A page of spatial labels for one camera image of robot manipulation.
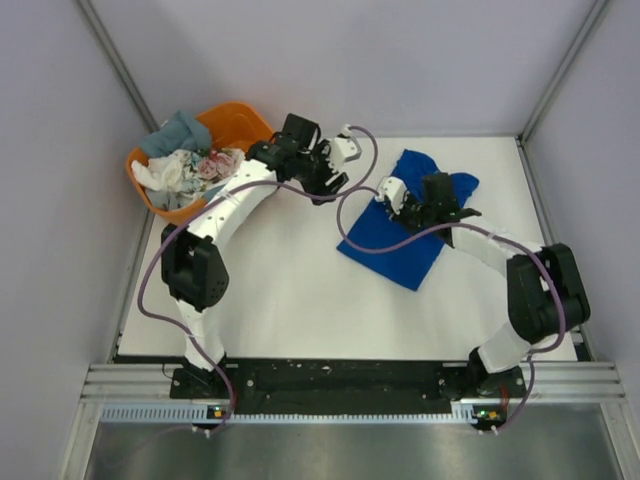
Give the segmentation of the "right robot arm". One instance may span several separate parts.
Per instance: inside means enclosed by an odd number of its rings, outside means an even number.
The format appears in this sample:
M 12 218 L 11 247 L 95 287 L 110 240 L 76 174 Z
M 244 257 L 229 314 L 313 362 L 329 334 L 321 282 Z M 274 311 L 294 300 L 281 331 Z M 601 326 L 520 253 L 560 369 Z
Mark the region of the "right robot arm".
M 391 220 L 409 234 L 432 232 L 506 280 L 507 320 L 471 351 L 466 368 L 469 388 L 487 396 L 534 347 L 548 338 L 561 341 L 571 329 L 589 320 L 586 290 L 569 246 L 516 240 L 479 211 L 461 206 L 447 173 L 427 175 L 422 185 L 423 194 L 416 196 L 403 180 L 390 176 L 379 184 L 377 199 L 384 203 Z

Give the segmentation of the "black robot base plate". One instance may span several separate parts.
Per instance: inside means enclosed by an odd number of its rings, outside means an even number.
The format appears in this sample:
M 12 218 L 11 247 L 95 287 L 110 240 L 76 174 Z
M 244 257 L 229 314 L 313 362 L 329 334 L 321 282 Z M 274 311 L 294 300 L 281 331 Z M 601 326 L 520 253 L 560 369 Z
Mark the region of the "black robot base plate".
M 187 364 L 172 374 L 170 397 L 234 400 L 237 414 L 448 413 L 452 401 L 489 398 L 507 402 L 507 382 L 481 390 L 464 364 L 416 360 L 229 358 L 220 364 L 230 381 Z

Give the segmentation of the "blue t shirt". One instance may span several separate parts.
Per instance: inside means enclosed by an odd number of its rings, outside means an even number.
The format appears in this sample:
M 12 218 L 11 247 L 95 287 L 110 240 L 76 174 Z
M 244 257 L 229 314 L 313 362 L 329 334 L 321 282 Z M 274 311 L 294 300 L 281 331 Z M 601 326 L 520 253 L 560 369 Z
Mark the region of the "blue t shirt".
M 435 174 L 439 168 L 430 156 L 413 150 L 404 150 L 391 175 L 404 181 L 409 191 L 422 197 L 421 179 Z M 380 249 L 400 243 L 410 234 L 392 222 L 383 205 L 372 200 L 348 232 L 349 240 L 371 249 Z M 385 277 L 393 283 L 417 291 L 444 248 L 444 242 L 435 235 L 415 240 L 407 246 L 384 254 L 361 252 L 341 241 L 337 250 L 347 258 Z

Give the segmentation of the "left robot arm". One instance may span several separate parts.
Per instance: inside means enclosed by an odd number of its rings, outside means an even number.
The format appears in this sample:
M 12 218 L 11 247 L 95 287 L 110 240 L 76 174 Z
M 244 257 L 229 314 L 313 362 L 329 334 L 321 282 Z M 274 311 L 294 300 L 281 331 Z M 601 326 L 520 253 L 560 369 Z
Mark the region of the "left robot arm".
M 281 131 L 249 147 L 237 172 L 207 204 L 209 210 L 162 253 L 162 280 L 190 330 L 185 357 L 196 367 L 191 381 L 205 396 L 220 394 L 227 382 L 225 370 L 214 364 L 225 349 L 213 307 L 229 286 L 222 252 L 232 236 L 281 183 L 298 181 L 316 205 L 331 201 L 349 181 L 344 164 L 361 156 L 349 127 L 330 139 L 319 135 L 318 124 L 289 114 Z

